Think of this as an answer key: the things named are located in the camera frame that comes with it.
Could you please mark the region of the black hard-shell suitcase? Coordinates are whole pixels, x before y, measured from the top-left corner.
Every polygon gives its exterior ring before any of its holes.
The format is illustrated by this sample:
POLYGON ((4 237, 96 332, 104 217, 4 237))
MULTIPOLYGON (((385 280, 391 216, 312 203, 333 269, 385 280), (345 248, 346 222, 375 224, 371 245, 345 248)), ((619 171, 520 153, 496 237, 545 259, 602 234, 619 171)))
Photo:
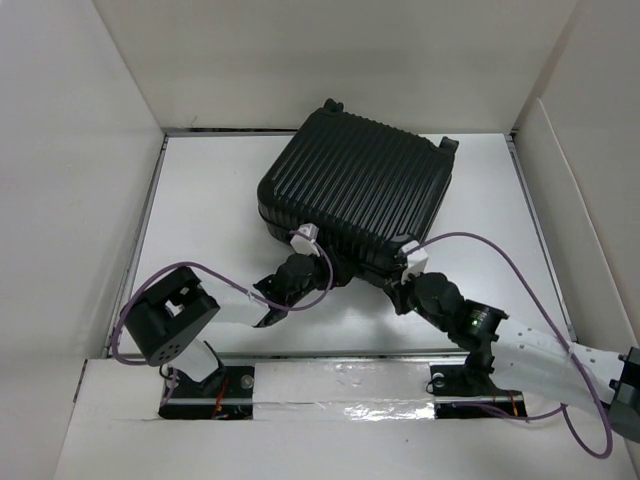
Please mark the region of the black hard-shell suitcase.
POLYGON ((355 276, 400 280, 400 249, 424 241, 452 178, 457 140, 438 144, 345 111, 332 99, 309 115, 257 186, 258 212, 286 243, 311 223, 355 276))

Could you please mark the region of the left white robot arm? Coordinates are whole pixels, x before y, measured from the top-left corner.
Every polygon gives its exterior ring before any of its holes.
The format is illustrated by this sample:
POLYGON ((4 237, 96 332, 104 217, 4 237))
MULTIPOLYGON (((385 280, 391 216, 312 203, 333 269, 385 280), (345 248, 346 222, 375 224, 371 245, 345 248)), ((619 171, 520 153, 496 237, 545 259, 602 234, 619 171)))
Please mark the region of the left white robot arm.
POLYGON ((315 307, 354 276, 351 265, 331 252, 294 253, 253 291, 192 261, 171 264, 152 275, 122 308, 111 334, 112 355, 124 365, 158 368, 169 391, 190 385, 205 397, 220 390, 226 368, 211 345, 199 338, 221 306, 198 272, 265 306, 256 328, 315 307))

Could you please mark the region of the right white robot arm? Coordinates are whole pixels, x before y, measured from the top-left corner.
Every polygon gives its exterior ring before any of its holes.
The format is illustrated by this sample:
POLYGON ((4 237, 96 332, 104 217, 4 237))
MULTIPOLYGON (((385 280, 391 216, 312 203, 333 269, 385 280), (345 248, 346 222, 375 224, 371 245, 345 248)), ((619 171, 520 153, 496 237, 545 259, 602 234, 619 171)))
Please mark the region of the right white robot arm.
POLYGON ((528 327, 464 298, 442 273, 412 276, 384 292, 397 314, 418 314, 467 353, 464 364, 436 369, 434 394, 529 392, 604 415, 614 432, 639 440, 638 349, 598 350, 528 327))

